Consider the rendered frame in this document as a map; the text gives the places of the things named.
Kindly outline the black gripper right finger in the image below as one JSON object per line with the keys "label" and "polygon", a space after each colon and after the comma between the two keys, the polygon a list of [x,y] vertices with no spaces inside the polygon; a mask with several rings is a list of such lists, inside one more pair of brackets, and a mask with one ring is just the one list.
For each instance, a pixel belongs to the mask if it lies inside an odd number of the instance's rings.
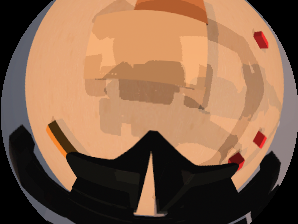
{"label": "black gripper right finger", "polygon": [[194,165],[157,131],[153,131],[152,165],[158,214],[168,213],[166,209],[192,186],[231,179],[239,167],[237,163]]}

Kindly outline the small red cube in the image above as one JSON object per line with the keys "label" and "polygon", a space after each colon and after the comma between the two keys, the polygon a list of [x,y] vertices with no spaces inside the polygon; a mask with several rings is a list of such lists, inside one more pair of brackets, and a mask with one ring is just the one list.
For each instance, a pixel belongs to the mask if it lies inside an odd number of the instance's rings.
{"label": "small red cube", "polygon": [[257,144],[259,148],[262,148],[262,145],[265,144],[267,137],[263,135],[262,132],[257,132],[257,135],[255,135],[253,143]]}
{"label": "small red cube", "polygon": [[[238,171],[243,167],[243,163],[245,163],[245,159],[241,156],[241,153],[237,152],[234,156],[231,156],[227,163],[237,163],[239,164]],[[238,172],[237,171],[237,172]]]}
{"label": "small red cube", "polygon": [[255,41],[257,41],[259,48],[269,48],[267,47],[267,43],[269,43],[269,41],[266,40],[266,37],[263,36],[263,32],[262,31],[255,31],[254,32],[254,39]]}

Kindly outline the orange long flat bar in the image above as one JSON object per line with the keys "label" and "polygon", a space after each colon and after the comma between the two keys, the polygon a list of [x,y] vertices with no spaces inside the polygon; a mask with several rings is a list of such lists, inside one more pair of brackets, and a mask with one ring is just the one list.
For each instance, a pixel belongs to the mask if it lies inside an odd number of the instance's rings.
{"label": "orange long flat bar", "polygon": [[[61,155],[64,155],[64,157],[67,156],[68,153],[77,152],[77,149],[73,148],[71,141],[65,137],[63,131],[61,131],[59,124],[57,124],[56,121],[48,124],[47,133],[49,136],[51,136],[53,144],[56,144],[57,149],[59,149]],[[67,159],[67,157],[65,157],[65,159]]]}

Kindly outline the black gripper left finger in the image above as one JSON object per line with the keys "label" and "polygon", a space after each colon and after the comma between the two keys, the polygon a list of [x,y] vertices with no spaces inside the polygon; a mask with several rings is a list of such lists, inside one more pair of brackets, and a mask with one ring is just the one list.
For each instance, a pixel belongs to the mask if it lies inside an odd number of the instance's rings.
{"label": "black gripper left finger", "polygon": [[134,208],[133,212],[137,212],[149,168],[152,144],[153,131],[148,131],[133,147],[130,147],[129,151],[114,160],[90,157],[80,152],[71,152],[65,157],[76,177],[80,176],[94,184],[128,192],[130,208]]}

